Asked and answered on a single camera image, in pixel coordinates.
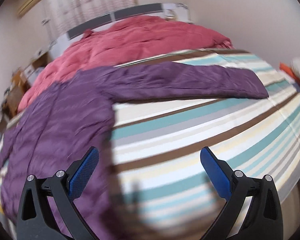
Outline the wall air conditioner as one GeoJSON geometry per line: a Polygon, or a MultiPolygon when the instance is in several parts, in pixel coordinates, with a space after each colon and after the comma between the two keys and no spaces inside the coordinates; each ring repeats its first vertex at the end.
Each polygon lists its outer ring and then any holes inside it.
{"type": "Polygon", "coordinates": [[[17,9],[17,17],[22,18],[26,13],[28,13],[35,5],[37,5],[42,0],[25,0],[17,9]]]}

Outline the purple quilted down jacket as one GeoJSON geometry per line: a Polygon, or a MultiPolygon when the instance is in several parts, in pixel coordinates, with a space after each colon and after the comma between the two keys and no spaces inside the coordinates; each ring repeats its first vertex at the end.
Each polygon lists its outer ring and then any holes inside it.
{"type": "Polygon", "coordinates": [[[111,66],[79,71],[55,82],[7,130],[0,170],[7,165],[0,194],[5,215],[17,220],[21,193],[30,174],[46,178],[83,157],[94,146],[100,162],[77,208],[101,239],[127,239],[109,197],[109,159],[104,142],[115,123],[113,104],[170,98],[264,99],[268,92],[248,69],[192,66],[176,62],[111,66]]]}

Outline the striped bed sheet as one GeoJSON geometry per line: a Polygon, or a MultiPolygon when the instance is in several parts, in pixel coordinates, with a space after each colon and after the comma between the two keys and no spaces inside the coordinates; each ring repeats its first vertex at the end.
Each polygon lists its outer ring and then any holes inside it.
{"type": "MultiPolygon", "coordinates": [[[[186,51],[114,68],[162,62],[248,69],[268,97],[113,104],[115,123],[103,149],[109,159],[110,202],[127,239],[196,239],[207,229],[223,201],[200,163],[205,146],[248,176],[271,175],[280,199],[285,199],[300,178],[296,85],[253,54],[222,50],[186,51]]],[[[0,188],[6,173],[4,165],[0,188]]]]}

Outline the pink red comforter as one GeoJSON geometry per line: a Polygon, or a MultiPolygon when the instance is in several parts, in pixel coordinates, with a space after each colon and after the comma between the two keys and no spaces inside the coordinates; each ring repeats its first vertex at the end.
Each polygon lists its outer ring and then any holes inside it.
{"type": "Polygon", "coordinates": [[[87,30],[38,75],[21,99],[18,111],[23,111],[52,83],[64,82],[80,69],[116,66],[174,51],[202,48],[232,48],[232,41],[200,25],[145,15],[127,18],[106,30],[87,30]]]}

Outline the wooden bedside table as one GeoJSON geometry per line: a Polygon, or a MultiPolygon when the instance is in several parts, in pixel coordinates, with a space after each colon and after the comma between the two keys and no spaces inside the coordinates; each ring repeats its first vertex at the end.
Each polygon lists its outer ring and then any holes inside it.
{"type": "Polygon", "coordinates": [[[31,88],[40,72],[52,61],[48,50],[43,51],[25,68],[18,68],[11,78],[11,85],[4,92],[1,104],[2,112],[12,119],[18,113],[19,104],[25,93],[31,88]]]}

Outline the grey white headboard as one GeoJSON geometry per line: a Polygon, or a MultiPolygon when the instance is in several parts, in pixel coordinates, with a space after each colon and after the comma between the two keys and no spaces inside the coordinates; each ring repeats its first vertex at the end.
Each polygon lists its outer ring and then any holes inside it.
{"type": "Polygon", "coordinates": [[[192,23],[190,20],[190,10],[184,3],[151,3],[137,5],[98,16],[68,30],[51,43],[50,55],[53,59],[61,56],[72,43],[83,37],[83,33],[86,30],[106,30],[121,20],[139,15],[158,16],[166,20],[192,23]]]}

